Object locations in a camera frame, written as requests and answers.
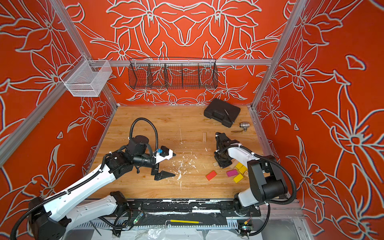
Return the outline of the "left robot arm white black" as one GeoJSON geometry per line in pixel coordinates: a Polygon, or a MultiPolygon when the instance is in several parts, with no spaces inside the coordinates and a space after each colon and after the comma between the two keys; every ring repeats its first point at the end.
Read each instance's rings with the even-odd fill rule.
{"type": "Polygon", "coordinates": [[[28,220],[36,240],[59,240],[66,232],[89,220],[113,214],[124,206],[124,195],[117,191],[90,204],[81,202],[102,187],[114,182],[133,169],[150,168],[156,181],[174,177],[175,174],[160,171],[160,162],[170,160],[176,154],[165,146],[159,146],[159,135],[155,132],[155,148],[149,139],[142,135],[133,136],[135,125],[147,122],[153,129],[155,125],[146,118],[137,118],[131,125],[129,143],[118,150],[104,155],[101,164],[88,175],[61,192],[48,198],[36,197],[29,202],[28,211],[13,226],[10,239],[17,239],[18,229],[28,220]]]}

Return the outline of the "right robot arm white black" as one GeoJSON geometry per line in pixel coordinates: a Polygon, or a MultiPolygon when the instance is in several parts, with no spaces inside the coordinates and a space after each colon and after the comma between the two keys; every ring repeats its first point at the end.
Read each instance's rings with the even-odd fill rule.
{"type": "Polygon", "coordinates": [[[238,161],[248,171],[250,187],[235,194],[233,206],[237,214],[249,211],[250,206],[264,204],[288,205],[297,198],[297,187],[293,177],[272,156],[261,156],[225,133],[215,134],[214,157],[222,169],[238,161]]]}

